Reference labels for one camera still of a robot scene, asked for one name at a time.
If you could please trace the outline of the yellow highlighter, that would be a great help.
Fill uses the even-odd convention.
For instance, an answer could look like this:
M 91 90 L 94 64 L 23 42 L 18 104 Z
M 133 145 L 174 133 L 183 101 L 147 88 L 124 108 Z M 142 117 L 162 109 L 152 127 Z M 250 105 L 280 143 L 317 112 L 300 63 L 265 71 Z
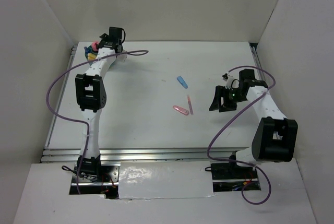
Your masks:
M 97 56 L 95 55 L 95 54 L 93 54 L 93 53 L 88 53 L 87 54 L 87 60 L 88 61 L 93 61 L 93 60 L 95 60 L 97 58 Z

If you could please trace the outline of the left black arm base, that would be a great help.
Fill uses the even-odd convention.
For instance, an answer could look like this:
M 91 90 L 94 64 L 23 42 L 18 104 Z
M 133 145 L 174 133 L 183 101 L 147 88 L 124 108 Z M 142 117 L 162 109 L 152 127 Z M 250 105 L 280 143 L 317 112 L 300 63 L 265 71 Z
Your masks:
M 71 173 L 70 195 L 101 194 L 107 199 L 118 198 L 118 184 L 120 168 L 119 164 L 98 164 L 91 167 L 91 162 L 83 162 L 81 169 L 79 164 L 72 168 L 63 165 L 61 169 Z

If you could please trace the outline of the blue highlighter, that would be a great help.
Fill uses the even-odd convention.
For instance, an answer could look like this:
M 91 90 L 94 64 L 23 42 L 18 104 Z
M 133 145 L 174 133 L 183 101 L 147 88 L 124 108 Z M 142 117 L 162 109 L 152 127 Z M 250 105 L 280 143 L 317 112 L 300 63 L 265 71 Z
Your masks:
M 182 86 L 183 88 L 185 88 L 185 89 L 188 88 L 188 85 L 187 85 L 186 81 L 183 79 L 182 76 L 177 76 L 176 79 L 177 79 L 177 81 L 181 84 L 181 86 Z

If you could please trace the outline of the pink clear highlighter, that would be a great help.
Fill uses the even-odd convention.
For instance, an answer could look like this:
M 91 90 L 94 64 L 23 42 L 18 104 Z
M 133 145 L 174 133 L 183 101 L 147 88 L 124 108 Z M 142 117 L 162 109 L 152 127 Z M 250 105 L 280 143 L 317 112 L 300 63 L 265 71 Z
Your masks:
M 175 111 L 177 111 L 177 112 L 183 114 L 183 115 L 189 115 L 189 111 L 188 111 L 187 109 L 185 109 L 185 108 L 183 108 L 183 107 L 180 107 L 180 106 L 178 106 L 178 105 L 174 105 L 174 106 L 173 106 L 173 109 L 174 109 Z

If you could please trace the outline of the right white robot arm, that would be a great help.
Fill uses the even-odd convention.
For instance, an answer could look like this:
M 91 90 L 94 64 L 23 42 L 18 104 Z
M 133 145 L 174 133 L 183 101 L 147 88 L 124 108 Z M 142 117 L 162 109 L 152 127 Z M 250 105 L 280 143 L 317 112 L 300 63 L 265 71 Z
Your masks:
M 290 162 L 294 155 L 298 124 L 287 118 L 274 102 L 264 80 L 255 77 L 255 67 L 239 67 L 238 78 L 230 73 L 222 76 L 224 86 L 216 86 L 210 111 L 232 112 L 238 103 L 249 104 L 228 121 L 230 126 L 247 109 L 253 108 L 259 124 L 250 147 L 236 151 L 227 159 L 228 173 L 240 178 L 246 167 L 255 167 L 266 162 Z

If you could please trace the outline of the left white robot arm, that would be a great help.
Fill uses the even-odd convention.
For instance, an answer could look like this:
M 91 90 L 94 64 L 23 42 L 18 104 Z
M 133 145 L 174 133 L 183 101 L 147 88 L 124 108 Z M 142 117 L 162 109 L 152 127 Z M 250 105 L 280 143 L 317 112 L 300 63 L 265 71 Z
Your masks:
M 103 177 L 99 148 L 99 122 L 107 100 L 103 78 L 118 57 L 127 57 L 122 53 L 125 37 L 123 28 L 109 27 L 109 32 L 101 35 L 99 42 L 85 48 L 89 68 L 75 77 L 76 101 L 88 124 L 77 160 L 77 174 L 85 175 L 92 182 Z

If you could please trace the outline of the pink purple pen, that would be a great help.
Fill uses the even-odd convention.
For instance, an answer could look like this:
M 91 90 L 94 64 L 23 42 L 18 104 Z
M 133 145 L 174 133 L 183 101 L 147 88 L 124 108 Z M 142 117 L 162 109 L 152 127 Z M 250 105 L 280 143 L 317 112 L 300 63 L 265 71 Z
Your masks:
M 191 99 L 190 96 L 187 95 L 187 102 L 188 102 L 188 106 L 189 106 L 189 112 L 191 115 L 194 115 L 194 111 L 193 111 L 193 107 L 192 107 L 192 103 L 191 103 Z

